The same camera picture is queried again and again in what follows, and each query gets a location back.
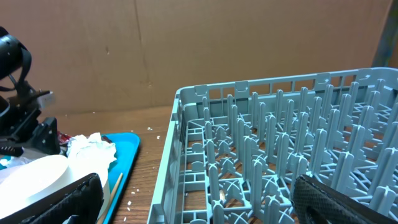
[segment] blue tray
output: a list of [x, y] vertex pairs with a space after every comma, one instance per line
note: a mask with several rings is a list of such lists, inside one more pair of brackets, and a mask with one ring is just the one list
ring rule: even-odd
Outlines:
[[134, 159], [138, 153], [140, 139], [136, 134], [133, 133], [106, 134], [106, 137], [116, 144], [116, 153], [114, 155], [116, 161], [112, 162], [108, 169], [109, 189], [111, 192], [119, 178], [120, 173], [123, 173], [118, 191], [113, 198], [108, 214], [106, 214], [104, 220], [104, 223], [109, 223], [109, 221], [112, 219], [113, 212], [117, 209], [117, 204], [121, 199], [120, 196], [123, 193], [125, 184], [130, 178], [129, 174], [134, 165]]

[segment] dish rack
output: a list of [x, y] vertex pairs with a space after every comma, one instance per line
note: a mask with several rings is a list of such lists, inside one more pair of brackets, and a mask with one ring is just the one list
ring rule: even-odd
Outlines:
[[[364, 68], [179, 89], [147, 222], [294, 223], [300, 174], [397, 221], [397, 78]], [[185, 208], [193, 192], [202, 208]]]

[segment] chopstick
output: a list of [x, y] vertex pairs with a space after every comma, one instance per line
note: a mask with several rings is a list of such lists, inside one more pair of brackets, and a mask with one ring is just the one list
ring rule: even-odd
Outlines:
[[97, 224], [103, 224], [104, 223], [106, 214], [108, 214], [109, 208], [110, 208], [110, 206], [112, 204], [112, 201], [113, 201], [113, 198], [114, 198], [114, 195], [116, 194], [116, 191], [119, 188], [119, 184], [120, 184], [120, 181], [122, 180], [122, 176], [123, 176], [123, 173], [120, 173], [118, 181], [116, 181], [116, 184], [113, 187], [111, 195], [109, 196], [108, 206], [106, 206], [106, 209], [105, 209], [104, 213], [102, 213], [101, 217], [98, 219]]

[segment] brown backdrop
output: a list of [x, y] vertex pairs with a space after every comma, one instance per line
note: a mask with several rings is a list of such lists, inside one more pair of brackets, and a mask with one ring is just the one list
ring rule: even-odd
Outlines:
[[171, 105], [183, 86], [370, 67], [391, 0], [3, 0], [48, 113]]

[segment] wooden table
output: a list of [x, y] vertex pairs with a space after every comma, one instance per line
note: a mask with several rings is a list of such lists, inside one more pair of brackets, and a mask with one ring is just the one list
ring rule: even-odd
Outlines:
[[146, 223], [154, 192], [164, 141], [169, 126], [171, 106], [143, 110], [61, 114], [58, 130], [72, 136], [134, 131], [141, 139], [129, 183], [113, 223]]

